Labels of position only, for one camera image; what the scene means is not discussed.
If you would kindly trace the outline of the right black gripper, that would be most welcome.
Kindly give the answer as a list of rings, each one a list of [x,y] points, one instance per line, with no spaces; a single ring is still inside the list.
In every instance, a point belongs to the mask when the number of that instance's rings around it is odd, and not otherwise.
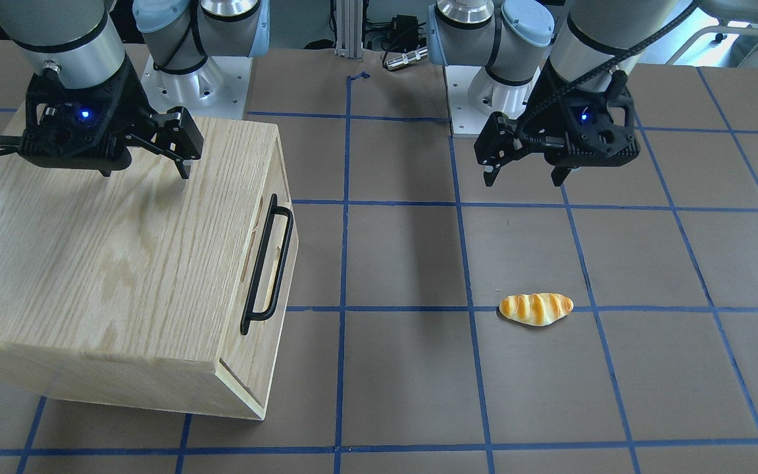
[[[187,180],[202,157],[204,138],[187,108],[155,112],[135,69],[120,68],[86,89],[64,88],[50,68],[32,76],[18,147],[30,164],[108,177],[132,164],[129,146],[169,158]]]

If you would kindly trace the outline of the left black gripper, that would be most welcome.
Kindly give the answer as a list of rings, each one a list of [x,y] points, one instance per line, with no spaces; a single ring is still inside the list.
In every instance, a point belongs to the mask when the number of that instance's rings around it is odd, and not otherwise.
[[[628,75],[608,75],[602,91],[580,88],[568,91],[536,116],[520,117],[523,126],[502,112],[493,112],[473,144],[482,179],[493,186],[503,167],[532,152],[542,152],[553,165],[551,183],[560,187],[580,167],[614,167],[640,155],[634,129],[634,98],[628,91]]]

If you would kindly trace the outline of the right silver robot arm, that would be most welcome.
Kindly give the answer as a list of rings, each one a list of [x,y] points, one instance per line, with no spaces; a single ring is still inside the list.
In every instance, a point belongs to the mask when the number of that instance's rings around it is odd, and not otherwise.
[[[0,156],[108,177],[140,147],[190,176],[204,147],[190,106],[220,98],[217,57],[267,53],[270,3],[135,1],[132,12],[171,104],[163,113],[151,106],[105,2],[0,1],[0,27],[34,68],[24,131],[0,136]]]

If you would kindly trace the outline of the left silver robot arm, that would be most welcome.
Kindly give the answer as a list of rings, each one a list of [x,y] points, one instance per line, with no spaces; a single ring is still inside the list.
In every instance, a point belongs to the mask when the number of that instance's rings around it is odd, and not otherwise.
[[[439,1],[426,23],[431,62],[477,66],[471,96],[487,119],[473,149],[486,186],[539,153],[554,186],[582,167],[640,156],[630,72],[699,6],[674,1],[576,1],[558,28],[538,1]]]

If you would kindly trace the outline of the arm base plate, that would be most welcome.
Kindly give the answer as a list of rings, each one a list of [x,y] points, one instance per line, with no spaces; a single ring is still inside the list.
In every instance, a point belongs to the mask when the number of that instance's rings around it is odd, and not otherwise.
[[[517,119],[526,110],[530,93],[540,75],[538,68],[529,83],[511,86],[495,81],[484,67],[446,66],[444,72],[452,136],[455,138],[478,137],[494,111],[502,112],[509,119]]]
[[[145,64],[141,84],[158,112],[184,106],[194,117],[244,118],[253,58],[209,57],[186,75],[157,72],[153,58]]]

